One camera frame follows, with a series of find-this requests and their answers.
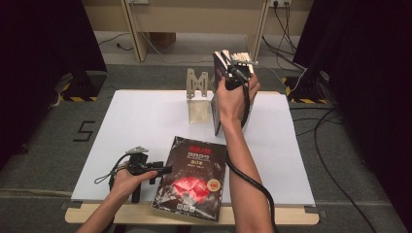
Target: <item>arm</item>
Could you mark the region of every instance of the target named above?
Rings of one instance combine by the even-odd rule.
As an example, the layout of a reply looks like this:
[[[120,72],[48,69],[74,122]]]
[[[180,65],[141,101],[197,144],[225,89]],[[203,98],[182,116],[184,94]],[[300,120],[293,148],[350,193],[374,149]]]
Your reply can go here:
[[[219,83],[217,95],[229,158],[240,171],[261,183],[258,168],[242,132],[241,121],[245,108],[243,89],[237,87],[228,91],[224,82],[222,79]],[[252,75],[249,81],[251,103],[259,88],[258,78]],[[229,173],[229,186],[236,232],[273,232],[269,205],[264,194],[232,171]]]
[[[119,170],[116,174],[112,190],[103,203],[94,211],[88,220],[78,229],[77,233],[102,232],[113,220],[121,205],[127,201],[129,195],[139,183],[154,178],[156,171],[147,172],[140,176],[131,175],[127,169]]]

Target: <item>white tabletop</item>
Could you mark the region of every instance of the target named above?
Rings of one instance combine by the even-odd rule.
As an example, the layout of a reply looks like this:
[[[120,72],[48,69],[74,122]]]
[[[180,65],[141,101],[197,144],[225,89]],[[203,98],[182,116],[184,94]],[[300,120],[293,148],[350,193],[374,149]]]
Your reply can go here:
[[[149,150],[148,162],[166,161],[175,136],[225,144],[209,123],[189,123],[185,91],[118,90],[96,136],[72,200],[101,201],[109,193],[108,180],[94,180],[110,172],[127,150],[142,146]],[[277,205],[315,206],[303,166],[285,95],[257,95],[246,140],[264,186]],[[228,171],[223,184],[223,202],[230,203]],[[152,201],[156,184],[142,184],[141,201]]]

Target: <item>forearm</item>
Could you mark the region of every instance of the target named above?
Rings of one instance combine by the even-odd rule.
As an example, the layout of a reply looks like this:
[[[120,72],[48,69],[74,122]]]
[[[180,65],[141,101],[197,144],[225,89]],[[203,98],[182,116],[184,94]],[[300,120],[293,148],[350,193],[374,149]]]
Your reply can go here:
[[[239,120],[223,120],[227,151],[233,165],[258,183],[261,179],[243,136]],[[236,232],[272,232],[269,205],[264,194],[230,171],[230,197]]]
[[[94,211],[77,231],[77,233],[100,233],[113,220],[116,212],[125,202],[126,198],[109,194],[103,203]]]

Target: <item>book cover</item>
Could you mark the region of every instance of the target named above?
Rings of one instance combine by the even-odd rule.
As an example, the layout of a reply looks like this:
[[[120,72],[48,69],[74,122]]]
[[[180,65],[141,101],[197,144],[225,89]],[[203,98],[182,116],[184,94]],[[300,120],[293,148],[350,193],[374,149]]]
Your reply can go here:
[[[215,51],[213,54],[214,66],[215,66],[215,82],[213,83],[214,89],[218,89],[221,79],[226,79],[226,88],[234,89],[241,83],[239,77],[235,72],[232,72],[233,67],[238,69],[247,79],[253,74],[254,68],[252,64],[246,64],[243,62],[251,62],[251,58],[247,52],[238,52],[230,54],[228,50]],[[215,127],[215,135],[220,134],[221,131],[221,118],[218,112],[216,95],[211,100],[213,123]]]
[[[176,136],[152,207],[184,216],[219,221],[226,145]]]

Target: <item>gray carpet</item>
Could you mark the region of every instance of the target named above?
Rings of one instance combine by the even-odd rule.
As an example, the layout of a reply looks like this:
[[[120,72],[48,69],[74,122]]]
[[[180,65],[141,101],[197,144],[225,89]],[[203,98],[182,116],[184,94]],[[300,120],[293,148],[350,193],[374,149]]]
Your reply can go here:
[[[196,75],[212,67],[108,65],[108,77],[95,102],[61,102],[43,118],[27,142],[28,152],[14,155],[0,172],[1,232],[74,232],[65,208],[116,89],[186,89],[187,69]],[[256,69],[261,90],[285,93],[273,73]],[[280,77],[295,72],[277,70]],[[293,104],[291,108],[332,107]],[[332,181],[317,155],[313,128],[325,110],[292,110],[296,134],[321,221],[315,226],[280,226],[286,232],[371,232],[360,213]],[[375,176],[337,112],[317,132],[317,144],[328,170],[359,205],[378,232],[406,232]],[[88,134],[78,133],[82,123]],[[129,232],[172,232],[175,228],[129,227]],[[233,232],[232,227],[193,227],[192,232]]]

